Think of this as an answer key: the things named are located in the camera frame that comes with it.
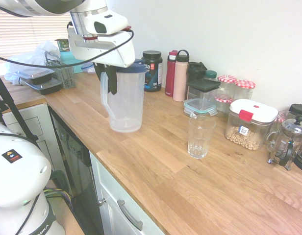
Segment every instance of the red water bottle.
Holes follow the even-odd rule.
[[[167,57],[167,73],[165,84],[165,95],[173,96],[174,90],[174,77],[175,77],[175,62],[177,56],[177,50],[172,50]]]

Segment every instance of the white cabinet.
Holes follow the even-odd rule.
[[[30,131],[38,136],[38,146],[50,161],[52,169],[66,172],[47,104],[20,109],[19,112]],[[3,119],[9,129],[17,134],[25,136],[12,112],[3,114]]]
[[[164,235],[132,197],[90,153],[105,235]]]

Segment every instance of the red gingham jar lid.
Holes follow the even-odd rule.
[[[231,103],[232,102],[232,99],[220,99],[220,98],[217,98],[217,97],[215,97],[215,100],[217,102],[221,102],[221,103]]]
[[[236,82],[236,77],[231,76],[231,75],[220,75],[218,76],[218,80],[220,82],[226,82],[226,83],[233,83]]]
[[[237,87],[253,89],[255,88],[255,83],[248,80],[237,80],[235,82]]]

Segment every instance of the dishwasher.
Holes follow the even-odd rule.
[[[50,106],[49,110],[68,178],[72,212],[86,235],[104,235],[89,150]]]

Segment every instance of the window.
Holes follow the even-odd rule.
[[[66,26],[71,21],[69,13],[62,16],[35,16],[20,18],[0,10],[0,57],[34,51],[45,41],[67,38]],[[4,74],[0,61],[0,74]]]

